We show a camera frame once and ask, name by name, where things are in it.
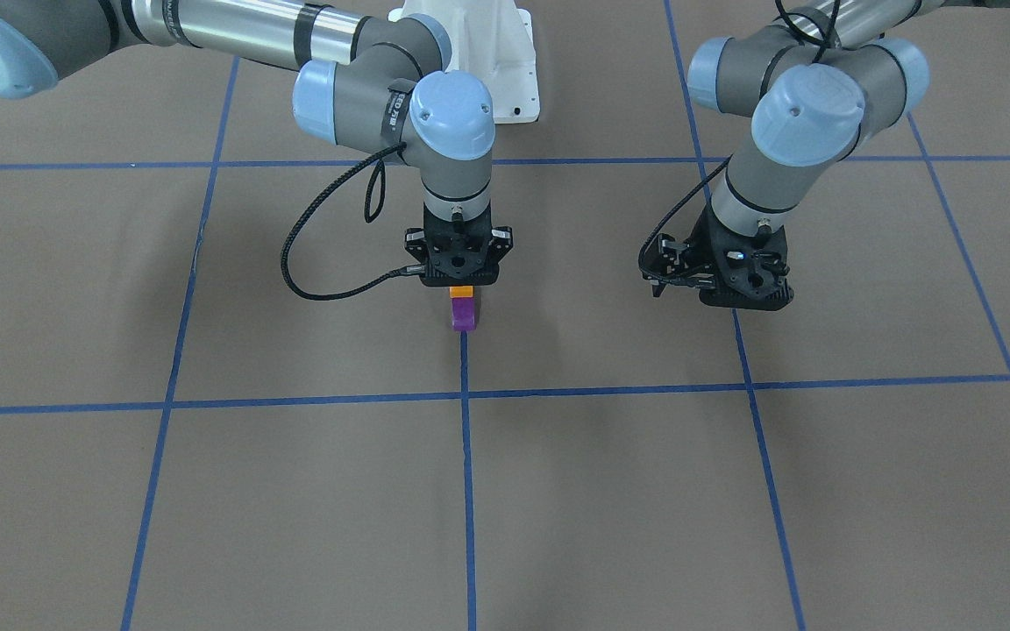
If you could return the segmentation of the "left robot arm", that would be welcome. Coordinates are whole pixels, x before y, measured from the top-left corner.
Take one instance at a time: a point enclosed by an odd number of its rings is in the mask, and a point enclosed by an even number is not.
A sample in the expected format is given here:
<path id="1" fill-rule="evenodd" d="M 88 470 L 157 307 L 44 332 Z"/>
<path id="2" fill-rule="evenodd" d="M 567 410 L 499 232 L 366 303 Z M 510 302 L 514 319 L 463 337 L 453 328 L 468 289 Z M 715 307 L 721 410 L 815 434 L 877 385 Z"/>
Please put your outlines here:
<path id="1" fill-rule="evenodd" d="M 690 236 L 658 246 L 662 281 L 696 287 L 710 307 L 781 310 L 789 287 L 786 216 L 827 169 L 908 115 L 930 69 L 887 32 L 941 1 L 810 1 L 745 39 L 693 54 L 694 103 L 750 121 Z"/>

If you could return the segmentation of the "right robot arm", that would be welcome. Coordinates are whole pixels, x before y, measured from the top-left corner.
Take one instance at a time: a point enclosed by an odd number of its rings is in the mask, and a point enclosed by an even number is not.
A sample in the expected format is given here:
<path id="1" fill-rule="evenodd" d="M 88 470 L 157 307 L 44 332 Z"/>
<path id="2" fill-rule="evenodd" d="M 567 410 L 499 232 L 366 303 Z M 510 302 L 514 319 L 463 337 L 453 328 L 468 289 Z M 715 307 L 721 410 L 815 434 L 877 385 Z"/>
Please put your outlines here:
<path id="1" fill-rule="evenodd" d="M 440 20 L 361 15 L 319 1 L 0 1 L 0 97 L 25 99 L 132 47 L 223 52 L 292 77 L 298 128 L 363 152 L 366 221 L 388 167 L 416 169 L 423 219 L 405 232 L 413 262 L 386 279 L 490 285 L 514 235 L 492 218 L 492 92 L 452 68 Z"/>

